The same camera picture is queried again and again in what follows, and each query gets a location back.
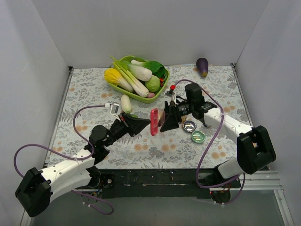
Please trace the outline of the red rectangular pill box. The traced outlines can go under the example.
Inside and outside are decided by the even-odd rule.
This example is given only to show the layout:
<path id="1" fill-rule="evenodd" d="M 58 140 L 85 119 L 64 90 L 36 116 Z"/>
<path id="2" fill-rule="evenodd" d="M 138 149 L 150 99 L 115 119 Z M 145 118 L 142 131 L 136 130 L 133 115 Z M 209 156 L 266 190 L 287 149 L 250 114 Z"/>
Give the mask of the red rectangular pill box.
<path id="1" fill-rule="evenodd" d="M 157 108 L 152 109 L 150 113 L 150 133 L 152 136 L 155 136 L 158 133 L 159 120 L 159 110 Z"/>

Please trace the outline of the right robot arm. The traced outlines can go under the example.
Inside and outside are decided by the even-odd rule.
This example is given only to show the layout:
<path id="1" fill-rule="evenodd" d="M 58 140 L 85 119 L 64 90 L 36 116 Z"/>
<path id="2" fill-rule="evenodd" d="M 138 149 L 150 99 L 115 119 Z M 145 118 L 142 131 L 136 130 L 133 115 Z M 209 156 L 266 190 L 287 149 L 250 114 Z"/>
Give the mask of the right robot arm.
<path id="1" fill-rule="evenodd" d="M 201 188 L 223 187 L 239 175 L 253 174 L 276 160 L 271 139 L 263 126 L 252 127 L 225 115 L 216 101 L 208 102 L 201 87 L 196 83 L 185 86 L 186 99 L 176 101 L 175 85 L 166 92 L 171 97 L 165 102 L 165 119 L 160 132 L 179 128 L 182 117 L 188 114 L 202 123 L 216 128 L 237 145 L 237 156 L 214 167 L 213 172 L 203 179 L 196 179 Z"/>

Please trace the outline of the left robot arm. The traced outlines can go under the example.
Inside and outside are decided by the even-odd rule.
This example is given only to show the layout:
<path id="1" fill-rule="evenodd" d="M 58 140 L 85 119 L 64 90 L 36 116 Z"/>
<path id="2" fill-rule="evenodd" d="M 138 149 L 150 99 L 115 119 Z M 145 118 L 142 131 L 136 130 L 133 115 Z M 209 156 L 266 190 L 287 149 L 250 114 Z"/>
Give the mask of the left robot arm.
<path id="1" fill-rule="evenodd" d="M 96 188 L 101 181 L 96 164 L 109 154 L 108 146 L 126 134 L 134 137 L 149 124 L 149 119 L 121 113 L 109 129 L 95 126 L 88 144 L 77 154 L 48 168 L 28 170 L 15 192 L 16 198 L 32 218 L 42 213 L 54 199 L 75 188 L 86 185 Z"/>

